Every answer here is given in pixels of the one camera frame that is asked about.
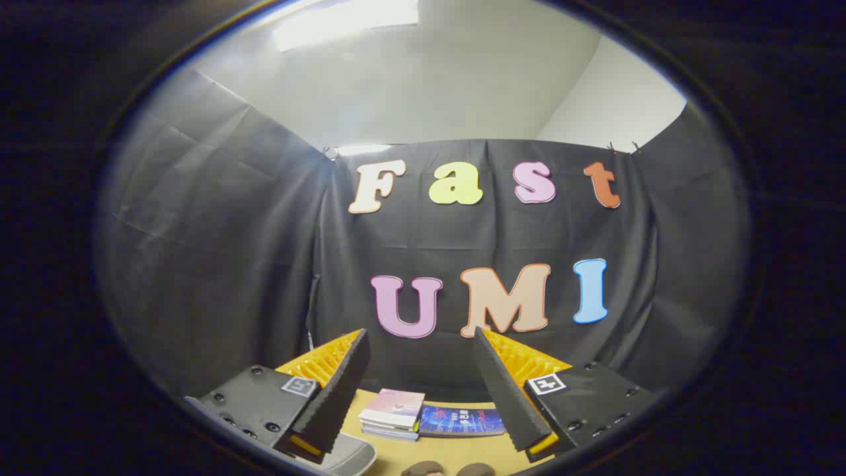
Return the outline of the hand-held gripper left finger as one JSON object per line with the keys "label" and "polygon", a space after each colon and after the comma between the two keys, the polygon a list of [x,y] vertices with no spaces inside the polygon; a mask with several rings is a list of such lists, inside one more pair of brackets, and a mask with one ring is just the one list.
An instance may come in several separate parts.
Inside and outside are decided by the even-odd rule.
{"label": "hand-held gripper left finger", "polygon": [[371,359],[357,329],[278,368],[251,365],[185,403],[208,424],[267,461],[320,463],[336,438]]}

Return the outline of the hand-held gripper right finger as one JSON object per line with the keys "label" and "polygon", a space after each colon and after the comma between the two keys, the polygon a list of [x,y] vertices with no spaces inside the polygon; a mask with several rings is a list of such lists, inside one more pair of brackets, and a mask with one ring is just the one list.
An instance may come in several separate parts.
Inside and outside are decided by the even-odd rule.
{"label": "hand-held gripper right finger", "polygon": [[480,327],[473,340],[490,400],[514,448],[532,463],[607,439],[658,400],[598,362],[565,364]]}

